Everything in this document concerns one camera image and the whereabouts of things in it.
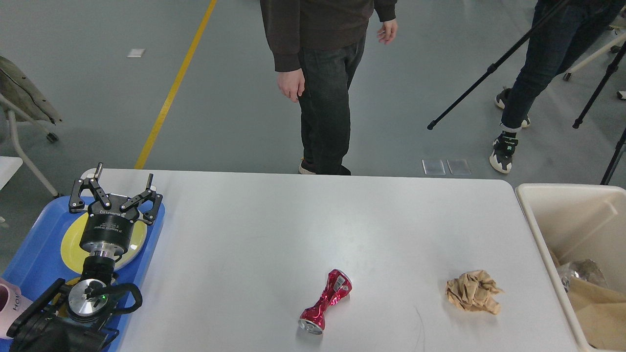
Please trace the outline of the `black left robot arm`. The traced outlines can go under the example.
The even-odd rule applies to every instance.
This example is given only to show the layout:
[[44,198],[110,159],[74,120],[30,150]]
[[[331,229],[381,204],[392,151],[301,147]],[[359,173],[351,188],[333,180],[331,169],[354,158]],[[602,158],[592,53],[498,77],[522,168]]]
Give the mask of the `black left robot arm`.
[[163,223],[149,174],[135,196],[105,192],[103,165],[41,212],[3,274],[3,352],[114,352],[143,298],[139,290]]

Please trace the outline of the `person's hand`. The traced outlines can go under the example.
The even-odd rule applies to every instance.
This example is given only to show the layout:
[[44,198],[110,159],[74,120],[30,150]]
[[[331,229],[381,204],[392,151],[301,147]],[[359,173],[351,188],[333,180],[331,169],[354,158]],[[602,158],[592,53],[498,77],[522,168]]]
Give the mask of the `person's hand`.
[[306,89],[306,78],[303,70],[296,69],[289,72],[281,72],[277,75],[277,85],[279,90],[291,102],[298,103]]

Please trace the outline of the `person's other hand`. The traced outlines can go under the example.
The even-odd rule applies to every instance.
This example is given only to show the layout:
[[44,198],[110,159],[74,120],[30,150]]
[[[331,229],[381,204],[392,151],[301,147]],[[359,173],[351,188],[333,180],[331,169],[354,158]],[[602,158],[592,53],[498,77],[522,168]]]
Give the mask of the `person's other hand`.
[[381,23],[380,30],[377,31],[377,39],[379,43],[384,45],[392,43],[398,33],[399,25],[396,19]]

